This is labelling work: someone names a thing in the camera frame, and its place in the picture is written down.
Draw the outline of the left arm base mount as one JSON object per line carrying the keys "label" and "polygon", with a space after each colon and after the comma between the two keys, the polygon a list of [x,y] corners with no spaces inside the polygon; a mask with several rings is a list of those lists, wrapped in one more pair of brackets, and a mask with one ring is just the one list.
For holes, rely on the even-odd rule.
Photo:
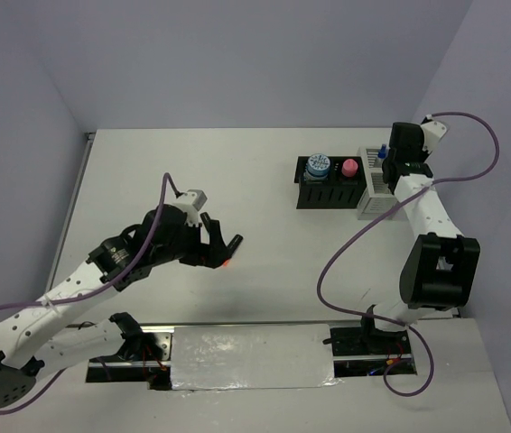
{"label": "left arm base mount", "polygon": [[174,328],[147,326],[150,344],[124,356],[106,355],[88,362],[86,383],[138,383],[148,390],[172,389],[171,365]]}

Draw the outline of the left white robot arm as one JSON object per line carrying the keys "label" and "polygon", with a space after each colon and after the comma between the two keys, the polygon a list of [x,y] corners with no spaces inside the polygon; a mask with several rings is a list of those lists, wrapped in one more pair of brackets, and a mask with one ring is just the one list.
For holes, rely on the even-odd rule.
{"label": "left white robot arm", "polygon": [[12,404],[40,379],[89,358],[161,362],[165,343],[128,313],[74,332],[66,328],[157,266],[178,262],[217,269],[242,241],[235,235],[225,242],[217,219],[174,205],[151,210],[141,223],[104,240],[62,283],[0,322],[0,414],[12,413]]}

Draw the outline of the clear blue capped pen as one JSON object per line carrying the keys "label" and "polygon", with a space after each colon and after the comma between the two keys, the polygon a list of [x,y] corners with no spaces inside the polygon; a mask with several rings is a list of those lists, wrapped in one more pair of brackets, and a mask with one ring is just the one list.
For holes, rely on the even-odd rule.
{"label": "clear blue capped pen", "polygon": [[385,144],[382,144],[380,149],[378,150],[376,161],[379,164],[382,164],[383,161],[386,159],[387,156],[387,146]]}

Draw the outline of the pink glue stick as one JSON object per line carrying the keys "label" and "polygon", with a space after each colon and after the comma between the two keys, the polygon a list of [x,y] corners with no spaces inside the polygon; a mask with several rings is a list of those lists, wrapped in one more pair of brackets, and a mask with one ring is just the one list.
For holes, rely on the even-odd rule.
{"label": "pink glue stick", "polygon": [[341,164],[341,175],[347,179],[351,179],[358,174],[358,162],[352,158],[346,159]]}

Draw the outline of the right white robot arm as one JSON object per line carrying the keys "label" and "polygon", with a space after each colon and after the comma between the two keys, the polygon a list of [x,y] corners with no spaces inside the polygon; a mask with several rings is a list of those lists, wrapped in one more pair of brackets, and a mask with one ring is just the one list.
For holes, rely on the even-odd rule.
{"label": "right white robot arm", "polygon": [[379,353],[398,344],[409,326],[469,300],[480,245],[451,221],[427,159],[448,127],[429,115],[419,124],[395,122],[388,143],[355,157],[315,153],[296,162],[299,209],[355,209],[378,221],[403,212],[414,244],[399,277],[399,293],[362,315],[358,346]]}

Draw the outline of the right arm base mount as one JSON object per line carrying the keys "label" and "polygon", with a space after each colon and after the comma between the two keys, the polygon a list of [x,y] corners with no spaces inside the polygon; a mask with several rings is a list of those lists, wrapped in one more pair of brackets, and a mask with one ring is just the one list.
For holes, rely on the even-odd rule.
{"label": "right arm base mount", "polygon": [[398,362],[390,375],[416,374],[406,331],[372,338],[360,326],[331,327],[330,336],[322,343],[331,348],[337,378],[382,376],[388,366]]}

